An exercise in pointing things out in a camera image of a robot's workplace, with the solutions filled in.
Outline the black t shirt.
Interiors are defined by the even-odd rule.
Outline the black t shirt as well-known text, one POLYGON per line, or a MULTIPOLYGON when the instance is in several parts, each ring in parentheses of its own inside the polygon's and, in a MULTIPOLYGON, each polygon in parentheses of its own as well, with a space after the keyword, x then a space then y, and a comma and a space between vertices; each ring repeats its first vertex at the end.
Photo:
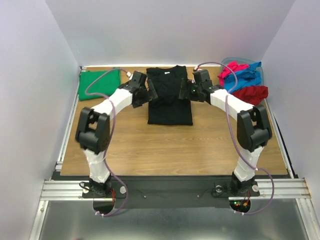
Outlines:
POLYGON ((181 84, 188 77, 185 66, 146 69, 153 83, 157 98, 148 103, 148 124, 177 126, 193 125, 191 102, 179 99, 181 84))

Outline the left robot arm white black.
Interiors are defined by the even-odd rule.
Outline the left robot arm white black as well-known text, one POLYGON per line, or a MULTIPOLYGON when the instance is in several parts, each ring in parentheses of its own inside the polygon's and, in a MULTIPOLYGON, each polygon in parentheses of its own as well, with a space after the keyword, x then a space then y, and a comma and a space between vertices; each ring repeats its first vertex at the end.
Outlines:
POLYGON ((89 166, 88 182, 81 182, 83 198, 107 198, 114 196, 112 171, 107 165, 106 154, 111 143, 116 116, 128 106, 141 107, 156 99, 154 85, 145 73, 126 72, 128 81, 121 84, 111 96, 91 91, 91 83, 86 89, 87 96, 99 96, 105 100, 92 107, 84 107, 79 116, 75 140, 83 150, 89 166))

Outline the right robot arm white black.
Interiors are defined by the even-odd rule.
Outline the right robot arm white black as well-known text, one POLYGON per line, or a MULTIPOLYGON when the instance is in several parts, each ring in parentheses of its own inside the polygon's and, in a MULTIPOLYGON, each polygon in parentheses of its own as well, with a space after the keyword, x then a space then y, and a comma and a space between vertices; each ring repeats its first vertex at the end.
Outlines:
POLYGON ((236 135, 232 142, 239 159, 231 175, 230 188, 234 194, 251 190, 255 184, 255 172, 259 157, 272 138, 272 129, 263 105, 246 103, 228 93, 220 85, 213 85, 207 70, 193 72, 193 79, 183 79, 179 92, 181 100, 207 102, 236 120, 236 135))

